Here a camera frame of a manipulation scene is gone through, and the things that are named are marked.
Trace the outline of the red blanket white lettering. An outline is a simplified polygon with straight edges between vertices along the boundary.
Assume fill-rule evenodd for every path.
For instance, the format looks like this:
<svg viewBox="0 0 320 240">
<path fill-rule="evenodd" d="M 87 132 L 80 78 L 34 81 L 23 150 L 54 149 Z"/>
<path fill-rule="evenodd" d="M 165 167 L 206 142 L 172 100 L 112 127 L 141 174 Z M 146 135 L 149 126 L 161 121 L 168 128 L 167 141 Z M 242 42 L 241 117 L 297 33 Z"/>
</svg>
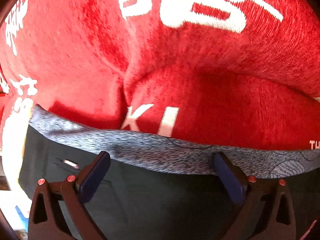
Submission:
<svg viewBox="0 0 320 240">
<path fill-rule="evenodd" d="M 1 118 L 32 103 L 99 129 L 319 149 L 319 18 L 307 0 L 18 0 Z"/>
</svg>

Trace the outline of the black pants grey waistband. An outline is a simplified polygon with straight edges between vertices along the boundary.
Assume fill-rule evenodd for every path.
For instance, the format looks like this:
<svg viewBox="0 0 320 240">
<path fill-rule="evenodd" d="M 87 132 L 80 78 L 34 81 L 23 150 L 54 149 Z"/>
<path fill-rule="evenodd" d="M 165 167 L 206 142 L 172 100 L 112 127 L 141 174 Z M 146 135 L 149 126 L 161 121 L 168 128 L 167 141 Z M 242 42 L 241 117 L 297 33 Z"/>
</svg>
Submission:
<svg viewBox="0 0 320 240">
<path fill-rule="evenodd" d="M 285 179 L 296 236 L 319 239 L 312 226 L 319 220 L 319 150 L 265 151 L 94 129 L 35 106 L 18 182 L 32 198 L 39 179 L 78 174 L 101 151 L 111 166 L 87 208 L 108 239 L 218 239 L 236 217 L 213 167 L 219 152 L 248 176 Z"/>
</svg>

